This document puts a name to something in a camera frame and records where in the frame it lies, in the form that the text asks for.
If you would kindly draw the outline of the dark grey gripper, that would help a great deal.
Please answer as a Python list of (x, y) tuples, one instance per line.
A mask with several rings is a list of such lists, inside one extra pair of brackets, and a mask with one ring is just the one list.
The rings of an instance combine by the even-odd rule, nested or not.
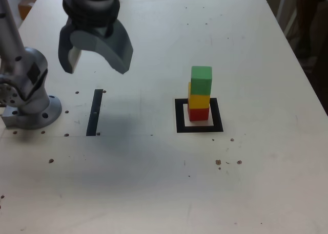
[(67, 19), (59, 34), (58, 59), (66, 73), (73, 74), (81, 51), (101, 55), (120, 74), (131, 64), (133, 47), (125, 27), (119, 20), (104, 27), (78, 24)]

